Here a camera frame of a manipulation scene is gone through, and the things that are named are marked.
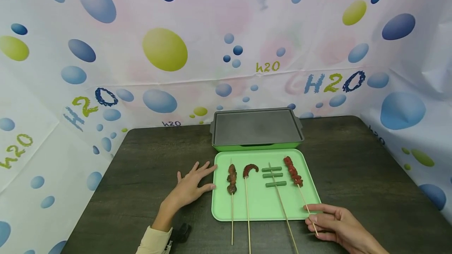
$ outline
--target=backdrop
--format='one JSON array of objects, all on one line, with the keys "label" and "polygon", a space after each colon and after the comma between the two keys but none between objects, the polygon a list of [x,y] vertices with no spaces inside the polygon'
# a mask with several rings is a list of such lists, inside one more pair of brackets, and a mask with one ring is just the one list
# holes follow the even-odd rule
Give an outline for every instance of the backdrop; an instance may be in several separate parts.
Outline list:
[{"label": "backdrop", "polygon": [[128,130],[225,109],[356,115],[452,222],[452,0],[0,10],[0,253],[59,254]]}]

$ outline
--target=cream sleeve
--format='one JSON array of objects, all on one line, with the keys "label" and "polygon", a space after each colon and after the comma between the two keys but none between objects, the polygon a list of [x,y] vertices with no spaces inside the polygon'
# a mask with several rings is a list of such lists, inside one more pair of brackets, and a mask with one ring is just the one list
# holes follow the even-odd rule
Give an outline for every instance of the cream sleeve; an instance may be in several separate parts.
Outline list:
[{"label": "cream sleeve", "polygon": [[173,228],[169,232],[154,230],[151,227],[146,229],[139,248],[136,254],[166,254],[169,253],[170,248],[166,249]]}]

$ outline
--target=skewer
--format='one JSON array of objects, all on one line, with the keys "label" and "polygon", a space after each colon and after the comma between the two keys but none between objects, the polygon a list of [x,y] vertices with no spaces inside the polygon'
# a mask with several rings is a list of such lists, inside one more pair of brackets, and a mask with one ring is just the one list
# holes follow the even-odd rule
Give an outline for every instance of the skewer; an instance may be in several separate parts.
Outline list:
[{"label": "skewer", "polygon": [[[303,198],[303,202],[304,202],[304,205],[306,206],[306,210],[308,210],[308,214],[310,215],[309,207],[308,207],[308,204],[306,204],[306,199],[303,196],[303,192],[301,192],[300,185],[298,185],[298,189],[300,190],[300,194],[301,194],[301,197]],[[319,233],[317,232],[317,228],[315,227],[315,224],[313,222],[312,222],[312,226],[313,226],[313,230],[315,230],[315,235],[319,236]]]},{"label": "skewer", "polygon": [[[272,174],[272,179],[273,179],[273,182],[275,183],[276,180],[275,180],[275,177],[273,177],[273,171],[270,171],[270,173]],[[279,203],[281,203],[282,212],[284,213],[284,217],[286,218],[286,223],[287,223],[287,226],[288,226],[288,228],[289,228],[289,233],[290,233],[290,236],[291,236],[291,238],[292,238],[292,242],[293,242],[293,245],[294,245],[294,247],[295,247],[295,251],[297,252],[297,254],[299,254],[299,253],[298,253],[297,244],[295,243],[295,239],[294,239],[293,234],[292,234],[292,229],[290,228],[290,225],[289,225],[289,219],[287,218],[286,210],[284,209],[283,200],[281,199],[281,196],[280,196],[280,194],[279,194],[278,186],[276,185],[275,188],[276,188],[276,193],[278,194]]]}]

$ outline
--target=white backdrop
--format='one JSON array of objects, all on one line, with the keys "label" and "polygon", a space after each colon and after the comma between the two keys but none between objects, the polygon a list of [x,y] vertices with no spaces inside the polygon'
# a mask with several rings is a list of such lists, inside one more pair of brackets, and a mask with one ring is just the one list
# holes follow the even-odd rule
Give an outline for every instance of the white backdrop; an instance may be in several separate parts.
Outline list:
[{"label": "white backdrop", "polygon": [[452,0],[0,10],[2,254],[59,254],[128,130],[207,124],[222,109],[356,115],[452,222]]}]

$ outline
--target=left hand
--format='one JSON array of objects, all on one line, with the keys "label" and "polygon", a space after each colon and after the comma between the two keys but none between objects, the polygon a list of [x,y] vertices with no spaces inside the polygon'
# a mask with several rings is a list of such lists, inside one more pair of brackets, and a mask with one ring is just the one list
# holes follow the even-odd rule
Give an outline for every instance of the left hand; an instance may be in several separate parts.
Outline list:
[{"label": "left hand", "polygon": [[182,178],[181,173],[177,172],[177,185],[171,191],[171,193],[165,199],[167,204],[175,207],[177,210],[191,202],[197,200],[205,192],[215,189],[216,186],[213,183],[208,183],[201,187],[198,187],[200,180],[211,174],[217,168],[217,165],[213,165],[208,168],[210,162],[207,161],[201,168],[199,167],[199,162],[196,162],[185,177]]}]

